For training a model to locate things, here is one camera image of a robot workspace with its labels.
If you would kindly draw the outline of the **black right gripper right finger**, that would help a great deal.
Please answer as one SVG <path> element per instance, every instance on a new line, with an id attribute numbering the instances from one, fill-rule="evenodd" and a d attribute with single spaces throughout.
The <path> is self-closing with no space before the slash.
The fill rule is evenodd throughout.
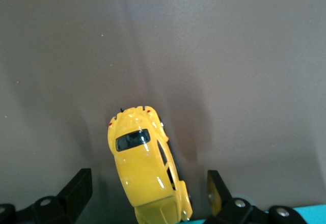
<path id="1" fill-rule="evenodd" d="M 245 199 L 234 198 L 216 170 L 207 171 L 207 192 L 212 216 L 205 223 L 306 223 L 290 207 L 275 205 L 265 212 Z"/>

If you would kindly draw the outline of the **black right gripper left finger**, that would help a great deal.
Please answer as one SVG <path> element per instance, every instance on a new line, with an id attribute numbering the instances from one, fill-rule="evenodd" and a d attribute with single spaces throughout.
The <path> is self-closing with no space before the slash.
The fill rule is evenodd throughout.
<path id="1" fill-rule="evenodd" d="M 55 196 L 49 195 L 17 211 L 1 204 L 1 223 L 76 223 L 92 196 L 92 171 L 81 169 Z"/>

